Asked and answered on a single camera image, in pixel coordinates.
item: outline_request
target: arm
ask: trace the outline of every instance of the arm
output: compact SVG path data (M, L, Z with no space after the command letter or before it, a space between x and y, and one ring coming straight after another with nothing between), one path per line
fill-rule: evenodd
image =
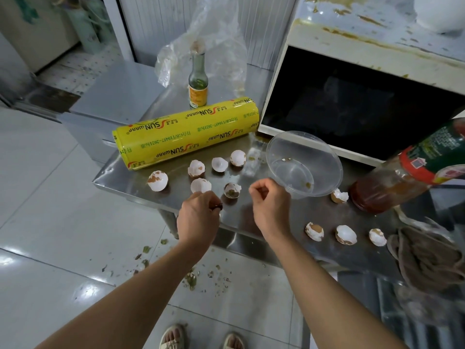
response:
M290 195L272 179L249 189L253 215L276 253L320 349L406 348L300 246L289 228Z
M92 305L36 349L142 348L177 286L212 244L220 199L194 193L178 217L179 243L157 262Z

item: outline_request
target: plastic bowl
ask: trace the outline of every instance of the plastic bowl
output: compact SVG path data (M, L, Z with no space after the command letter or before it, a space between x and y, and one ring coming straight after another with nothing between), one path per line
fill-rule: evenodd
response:
M272 138L266 148L271 177L292 198L325 196L339 187L342 164L325 142L301 131L287 131Z

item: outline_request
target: forearm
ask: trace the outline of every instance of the forearm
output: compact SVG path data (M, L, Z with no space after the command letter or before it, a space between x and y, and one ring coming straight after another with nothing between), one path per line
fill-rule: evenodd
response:
M405 348L293 236L271 245L320 349Z
M201 247L179 243L37 349L142 348L175 289L204 253Z

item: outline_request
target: brown towel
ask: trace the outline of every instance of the brown towel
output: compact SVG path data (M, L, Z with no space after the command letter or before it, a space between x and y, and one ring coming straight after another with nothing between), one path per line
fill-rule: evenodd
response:
M402 227L389 237L387 247L405 282L420 291L442 291L465 281L462 252L439 235Z

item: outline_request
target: stainless steel table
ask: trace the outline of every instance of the stainless steel table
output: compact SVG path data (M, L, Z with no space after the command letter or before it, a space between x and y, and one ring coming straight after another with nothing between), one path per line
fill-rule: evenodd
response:
M261 109L271 73L252 68L248 71L246 95L255 100ZM148 109L142 119L150 119L183 110L188 110L187 90L178 87L168 88ZM234 98L234 94L219 81L210 81L209 103ZM190 194L191 180L187 167L191 160L198 159L206 165L205 178L212 183L212 190L221 196L228 182L242 186L238 199L229 200L222 196L224 203L220 215L220 231L214 244L232 252L258 258L264 262L277 263L274 253L267 247L260 230L253 221L252 200L248 187L257 179L267 177L269 169L264 152L267 139L248 134L224 143L183 155L179 158L159 163L136 172L129 171L116 152L104 165L93 183L101 189L125 196L144 205L161 211L167 225L176 234L176 216L184 199ZM224 174L211 169L214 157L229 158L232 151L240 149L247 154L247 163L242 169L229 167ZM368 172L371 167L351 160L341 159L344 178L343 191L358 176ZM153 192L147 185L148 176L153 170L162 170L168 174L169 185L162 192ZM322 242L308 238L304 226L308 222L321 225L325 230ZM329 196L293 200L290 211L291 231L317 259L333 262L342 267L361 272L372 272L389 281L402 281L398 266L386 247L376 247L368 239L371 228L380 228L389 236L401 224L393 211L374 216L359 211L351 202L335 204ZM353 246L342 245L334 237L336 226L346 224L356 233L358 242Z

